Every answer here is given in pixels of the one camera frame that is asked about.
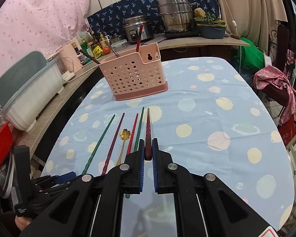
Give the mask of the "blue planet-print tablecloth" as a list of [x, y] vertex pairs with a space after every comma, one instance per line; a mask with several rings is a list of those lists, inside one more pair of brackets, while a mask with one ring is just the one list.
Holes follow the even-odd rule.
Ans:
[[[168, 90], [116, 101], [105, 79], [93, 86], [61, 132], [43, 174], [82, 173], [101, 134], [110, 125], [88, 172], [102, 173], [123, 113], [121, 129], [137, 125], [150, 109], [152, 136], [159, 148], [191, 173], [215, 174], [275, 229], [287, 221], [294, 181], [285, 146], [262, 101], [225, 60], [213, 57], [163, 63]], [[108, 168], [122, 146], [117, 137]]]

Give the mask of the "dark red chopstick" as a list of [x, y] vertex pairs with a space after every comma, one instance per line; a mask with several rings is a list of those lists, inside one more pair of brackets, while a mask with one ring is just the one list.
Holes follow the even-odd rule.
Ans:
[[90, 60], [92, 60], [93, 62], [95, 62], [96, 64], [100, 64], [99, 61], [97, 61], [94, 57], [90, 56], [88, 53], [86, 53], [84, 50], [80, 49], [80, 53], [82, 53], [85, 57], [89, 58]]
[[125, 113], [122, 114], [122, 116], [120, 118], [120, 121], [119, 121], [119, 124], [118, 124], [118, 126], [116, 128], [116, 131], [115, 131], [114, 137], [112, 139], [112, 143], [110, 145], [110, 148], [108, 150], [107, 157], [106, 157], [106, 160], [105, 160], [105, 163], [104, 163], [104, 167], [103, 167], [103, 170], [102, 170], [102, 173], [101, 173], [102, 176], [105, 175], [106, 172], [107, 172], [107, 168], [108, 168], [108, 165], [110, 163], [110, 159], [111, 159], [111, 155], [112, 155], [112, 152], [113, 152], [113, 149], [114, 149], [114, 145], [116, 143], [117, 135], [119, 133], [119, 130], [120, 130], [120, 127], [121, 127], [121, 124], [123, 122], [124, 117], [125, 117]]
[[151, 148], [151, 121], [150, 121], [150, 109], [147, 108], [146, 117], [146, 133], [145, 133], [145, 160], [152, 160], [152, 148]]
[[111, 49], [111, 51], [116, 55], [116, 57], [119, 57], [119, 54], [111, 47], [111, 45], [105, 41], [106, 45]]

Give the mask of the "dish drainer box with lid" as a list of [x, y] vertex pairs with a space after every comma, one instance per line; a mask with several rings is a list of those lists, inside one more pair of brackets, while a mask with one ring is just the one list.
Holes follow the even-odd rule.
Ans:
[[64, 90], [64, 80], [54, 58], [47, 61], [33, 51], [0, 77], [0, 107], [12, 125], [29, 132], [43, 108]]

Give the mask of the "green bag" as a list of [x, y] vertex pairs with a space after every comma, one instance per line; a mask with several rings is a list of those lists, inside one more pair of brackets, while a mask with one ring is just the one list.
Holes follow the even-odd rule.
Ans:
[[255, 74], [265, 67], [264, 53], [251, 40], [247, 38], [241, 38], [241, 40], [249, 46], [240, 46], [237, 49], [232, 58], [234, 65], [236, 69]]

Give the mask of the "bright red chopstick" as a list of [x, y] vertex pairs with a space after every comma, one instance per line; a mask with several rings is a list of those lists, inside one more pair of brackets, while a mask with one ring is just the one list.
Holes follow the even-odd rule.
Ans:
[[137, 42], [136, 42], [136, 52], [137, 53], [139, 52], [139, 49], [140, 49], [141, 35], [142, 35], [143, 27], [144, 27], [144, 25], [141, 24], [139, 31], [138, 31], [138, 38], [137, 38]]
[[138, 113], [136, 113], [134, 124], [132, 126], [132, 131], [131, 131], [131, 135], [130, 135], [130, 139], [129, 139], [129, 144], [128, 144], [128, 148], [127, 148], [127, 153], [126, 153], [127, 155], [130, 154], [130, 152], [131, 152], [132, 142], [133, 142], [133, 139], [134, 139], [136, 125], [137, 125], [137, 120], [138, 120]]

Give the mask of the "navy leaf-print cloth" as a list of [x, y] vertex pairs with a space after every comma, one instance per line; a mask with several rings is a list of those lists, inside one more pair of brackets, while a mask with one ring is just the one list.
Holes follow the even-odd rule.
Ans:
[[[205, 12], [220, 16], [218, 0], [188, 0], [192, 8], [202, 8]], [[95, 33], [114, 36], [123, 35], [124, 20], [130, 17], [146, 15], [152, 23], [155, 34], [165, 31], [162, 19], [159, 17], [157, 0], [121, 0], [88, 17], [91, 29]]]

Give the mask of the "red tomato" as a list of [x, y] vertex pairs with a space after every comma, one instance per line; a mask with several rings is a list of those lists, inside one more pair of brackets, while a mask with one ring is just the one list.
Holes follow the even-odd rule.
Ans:
[[108, 47], [108, 46], [104, 46], [103, 47], [103, 54], [104, 55], [107, 55], [111, 52], [111, 49]]

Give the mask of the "gold flower spoon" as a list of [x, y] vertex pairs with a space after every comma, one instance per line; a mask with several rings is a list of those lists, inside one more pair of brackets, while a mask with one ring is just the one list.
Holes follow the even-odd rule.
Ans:
[[120, 139], [122, 140], [122, 146], [121, 146], [121, 151], [120, 151], [120, 154], [119, 154], [119, 157], [118, 157], [118, 160], [117, 160], [116, 165], [120, 165], [120, 164], [121, 164], [122, 155], [123, 155], [123, 151], [124, 151], [124, 148], [125, 148], [125, 143], [126, 143], [126, 141], [127, 141], [129, 138], [130, 138], [130, 131], [127, 130], [126, 128], [123, 129], [123, 130], [120, 132]]

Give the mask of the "wooden side counter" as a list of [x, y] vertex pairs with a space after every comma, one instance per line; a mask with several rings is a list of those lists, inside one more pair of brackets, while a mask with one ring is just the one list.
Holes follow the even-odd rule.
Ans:
[[[231, 37], [223, 39], [201, 37], [166, 39], [163, 34], [157, 35], [153, 40], [147, 41], [143, 45], [155, 42], [159, 46], [163, 62], [190, 57], [220, 57], [230, 61], [232, 48], [248, 45], [242, 40]], [[17, 144], [28, 146], [30, 157], [43, 164], [69, 118], [82, 99], [102, 77], [101, 71], [94, 63], [79, 70], [76, 73], [76, 78], [65, 84], [64, 90], [45, 106], [32, 130], [28, 133], [21, 133]]]

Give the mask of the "pink floral cloth chair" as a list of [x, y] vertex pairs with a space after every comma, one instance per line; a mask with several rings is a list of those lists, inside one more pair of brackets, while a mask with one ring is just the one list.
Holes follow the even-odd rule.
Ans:
[[253, 87], [283, 107], [279, 124], [283, 125], [296, 113], [296, 91], [282, 71], [266, 66], [255, 73]]

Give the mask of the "steel rice cooker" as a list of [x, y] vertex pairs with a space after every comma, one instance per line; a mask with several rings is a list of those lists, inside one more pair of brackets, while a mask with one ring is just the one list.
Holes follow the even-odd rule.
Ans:
[[130, 44], [135, 44], [137, 42], [141, 25], [143, 25], [143, 29], [141, 31], [141, 41], [149, 41], [154, 38], [152, 23], [148, 19], [147, 15], [144, 14], [141, 16], [130, 17], [124, 19], [123, 21], [125, 34]]

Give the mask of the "blue basin with vegetables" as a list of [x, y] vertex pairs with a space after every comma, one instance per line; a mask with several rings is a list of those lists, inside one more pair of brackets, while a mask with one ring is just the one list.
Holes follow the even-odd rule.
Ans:
[[200, 35], [207, 39], [223, 39], [226, 31], [226, 22], [215, 16], [214, 13], [205, 12], [202, 8], [194, 10], [195, 23]]

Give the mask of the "stacked steel steamer pot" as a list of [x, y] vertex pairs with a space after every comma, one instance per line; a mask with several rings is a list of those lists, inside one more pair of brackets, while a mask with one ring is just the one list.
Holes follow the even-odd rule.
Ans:
[[156, 4], [167, 39], [197, 36], [192, 10], [195, 3], [189, 0], [157, 0]]

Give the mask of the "green chopstick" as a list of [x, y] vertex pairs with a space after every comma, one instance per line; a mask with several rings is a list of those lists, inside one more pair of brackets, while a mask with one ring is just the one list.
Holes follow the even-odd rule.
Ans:
[[144, 115], [144, 107], [142, 107], [142, 109], [141, 109], [141, 116], [140, 116], [138, 127], [137, 127], [137, 134], [136, 134], [136, 139], [135, 139], [135, 144], [134, 144], [134, 151], [137, 151], [138, 150], [143, 115]]
[[103, 141], [109, 127], [110, 127], [110, 125], [112, 124], [114, 118], [115, 118], [115, 114], [113, 114], [113, 116], [111, 117], [109, 123], [107, 124], [106, 128], [104, 129], [103, 133], [101, 134], [101, 136], [100, 136], [96, 146], [94, 147], [94, 149], [93, 149], [93, 151], [92, 151], [86, 165], [84, 166], [84, 169], [82, 170], [82, 175], [84, 175], [84, 174], [86, 174], [88, 172], [88, 169], [89, 169], [89, 167], [90, 167], [90, 165], [92, 163], [92, 160], [93, 160], [98, 148], [100, 147], [100, 145], [101, 145], [101, 143], [102, 143], [102, 141]]

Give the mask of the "pink dotted cloth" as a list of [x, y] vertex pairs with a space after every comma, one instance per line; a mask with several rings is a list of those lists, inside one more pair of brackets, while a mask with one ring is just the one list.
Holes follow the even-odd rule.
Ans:
[[0, 8], [0, 76], [32, 51], [49, 56], [86, 30], [90, 0], [6, 0]]

